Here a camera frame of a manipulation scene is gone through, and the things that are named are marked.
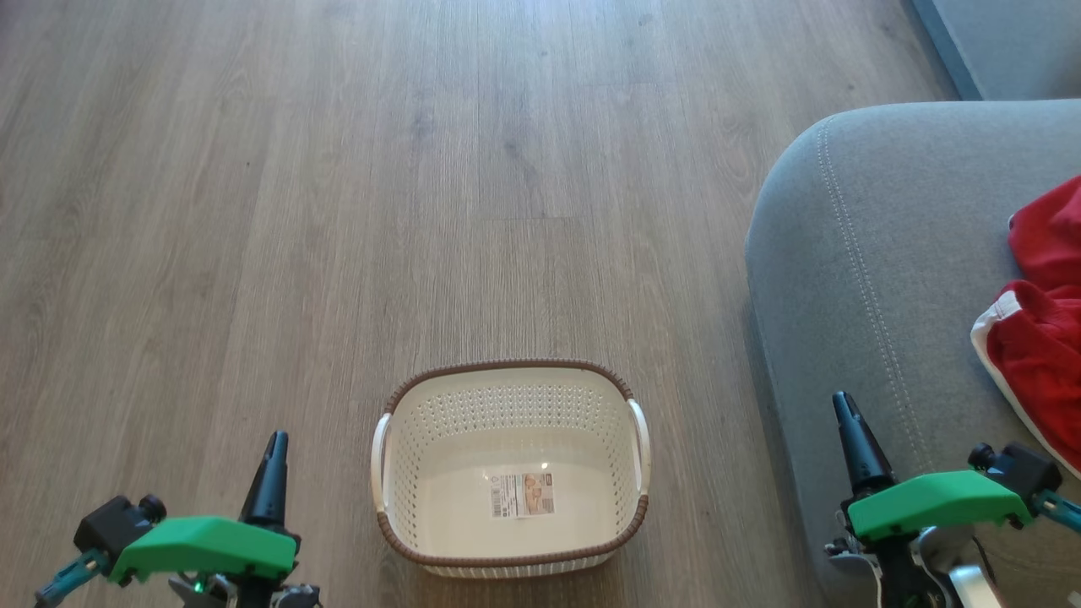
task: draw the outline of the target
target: white plastic basket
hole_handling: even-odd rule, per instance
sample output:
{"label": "white plastic basket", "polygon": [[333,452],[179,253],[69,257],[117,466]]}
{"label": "white plastic basket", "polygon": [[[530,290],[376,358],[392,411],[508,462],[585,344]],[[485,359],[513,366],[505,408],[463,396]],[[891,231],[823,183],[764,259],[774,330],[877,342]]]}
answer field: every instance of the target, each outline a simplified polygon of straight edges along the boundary
{"label": "white plastic basket", "polygon": [[645,518],[650,435],[630,391],[585,361],[443,368],[399,388],[372,441],[387,542],[446,577],[601,564]]}

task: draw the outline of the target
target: sofa cushion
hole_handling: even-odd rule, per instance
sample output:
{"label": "sofa cushion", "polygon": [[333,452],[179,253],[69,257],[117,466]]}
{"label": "sofa cushion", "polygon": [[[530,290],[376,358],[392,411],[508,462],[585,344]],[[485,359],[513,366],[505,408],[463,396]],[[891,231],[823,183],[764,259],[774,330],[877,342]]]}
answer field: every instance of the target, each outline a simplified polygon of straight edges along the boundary
{"label": "sofa cushion", "polygon": [[1081,96],[1081,2],[912,0],[962,100]]}
{"label": "sofa cushion", "polygon": [[[751,301],[812,559],[838,606],[864,608],[822,553],[851,495],[830,404],[856,399],[902,478],[970,450],[1039,445],[983,369],[973,321],[1018,277],[1009,216],[1081,171],[1081,101],[936,103],[840,114],[803,133],[759,197]],[[1081,500],[1081,483],[1060,492]],[[1001,591],[1066,606],[1081,536],[1047,520],[982,526]]]}

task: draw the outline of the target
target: product label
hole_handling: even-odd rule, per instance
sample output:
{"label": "product label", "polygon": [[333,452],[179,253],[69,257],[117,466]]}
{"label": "product label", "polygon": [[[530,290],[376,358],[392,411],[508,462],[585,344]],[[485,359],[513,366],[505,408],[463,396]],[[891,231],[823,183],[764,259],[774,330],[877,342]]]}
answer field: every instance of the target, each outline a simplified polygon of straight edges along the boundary
{"label": "product label", "polygon": [[492,517],[537,517],[556,513],[551,473],[492,475]]}

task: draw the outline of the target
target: brown basket rim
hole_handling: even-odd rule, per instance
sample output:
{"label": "brown basket rim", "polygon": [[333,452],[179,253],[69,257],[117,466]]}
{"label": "brown basket rim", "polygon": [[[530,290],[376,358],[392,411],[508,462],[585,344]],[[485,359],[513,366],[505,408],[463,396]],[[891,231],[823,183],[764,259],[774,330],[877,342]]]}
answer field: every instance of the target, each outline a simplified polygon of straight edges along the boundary
{"label": "brown basket rim", "polygon": [[[627,383],[623,381],[615,372],[599,366],[591,361],[586,361],[583,359],[501,359],[492,361],[480,361],[475,364],[462,364],[454,366],[444,366],[440,368],[435,368],[422,373],[414,375],[413,378],[403,382],[387,400],[387,406],[384,408],[384,413],[393,414],[395,410],[398,408],[398,404],[401,402],[402,397],[410,392],[417,384],[426,380],[431,380],[433,378],[439,378],[441,375],[450,375],[452,373],[464,373],[471,371],[489,371],[497,369],[508,369],[508,368],[577,368],[587,371],[591,371],[603,375],[615,384],[616,388],[623,395],[624,399],[633,399],[635,395],[630,392]],[[588,557],[597,557],[599,555],[604,555],[611,553],[620,546],[627,544],[627,541],[638,532],[638,529],[642,526],[642,521],[645,519],[645,512],[650,505],[649,494],[643,494],[638,498],[638,507],[635,510],[635,516],[627,524],[627,527],[619,532],[614,539],[606,543],[587,546],[583,548],[576,548],[574,551],[561,551],[557,553],[545,553],[539,555],[525,555],[519,557],[492,557],[492,558],[473,558],[473,557],[432,557],[430,555],[425,555],[423,553],[413,551],[398,538],[393,529],[390,527],[390,518],[387,517],[386,513],[376,513],[375,518],[378,521],[379,530],[383,531],[383,537],[387,539],[387,543],[390,547],[401,554],[402,557],[415,561],[422,566],[435,566],[435,567],[450,567],[450,568],[513,568],[521,566],[543,566],[546,564],[556,564],[559,561],[571,561],[574,559],[585,559]]]}

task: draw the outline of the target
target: red clothing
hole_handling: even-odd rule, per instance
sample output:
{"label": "red clothing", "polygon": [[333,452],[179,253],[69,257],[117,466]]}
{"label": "red clothing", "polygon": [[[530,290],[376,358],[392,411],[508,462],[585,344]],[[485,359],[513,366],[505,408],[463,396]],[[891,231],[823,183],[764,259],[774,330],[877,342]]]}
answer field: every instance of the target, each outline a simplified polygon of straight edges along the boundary
{"label": "red clothing", "polygon": [[1009,283],[972,339],[1014,410],[1081,477],[1081,176],[1018,211]]}

